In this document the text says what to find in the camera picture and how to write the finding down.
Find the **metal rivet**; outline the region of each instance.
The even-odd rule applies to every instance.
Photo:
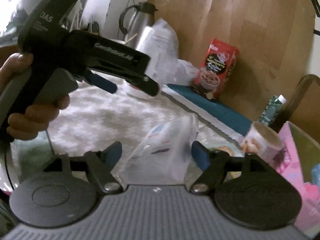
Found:
[[[120,189],[120,185],[118,183],[115,183],[115,182],[110,182],[110,183],[106,183],[104,185],[104,189],[108,192],[115,192],[115,191],[118,191]]]
[[[192,186],[192,191],[195,193],[205,193],[207,192],[209,187],[206,184],[199,183]]]

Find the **hand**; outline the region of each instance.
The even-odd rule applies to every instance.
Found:
[[[26,70],[32,61],[32,54],[12,54],[0,68],[0,93],[11,78]],[[69,96],[66,95],[50,105],[31,105],[25,114],[11,114],[8,118],[7,132],[15,139],[32,140],[37,137],[38,132],[48,128],[49,122],[58,116],[60,109],[68,107],[69,101]]]

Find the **plastic bag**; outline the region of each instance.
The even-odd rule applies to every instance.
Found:
[[[197,77],[199,69],[190,62],[178,59],[176,72],[168,75],[167,84],[190,86]]]
[[[125,184],[183,184],[198,135],[198,118],[187,114],[154,127],[120,168]]]
[[[163,19],[150,27],[146,26],[138,41],[136,50],[150,56],[145,74],[159,84],[159,92],[168,77],[176,72],[178,63],[178,38],[174,30]],[[128,85],[127,93],[138,98],[152,98]]]

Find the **ridged gray surface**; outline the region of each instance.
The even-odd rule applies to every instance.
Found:
[[[229,222],[184,186],[129,186],[80,222],[58,229],[20,224],[4,240],[307,240],[296,228],[260,232]]]

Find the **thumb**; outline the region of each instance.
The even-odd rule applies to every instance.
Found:
[[[6,87],[12,76],[22,73],[33,61],[33,55],[30,53],[12,54],[3,66],[0,68],[0,93]]]

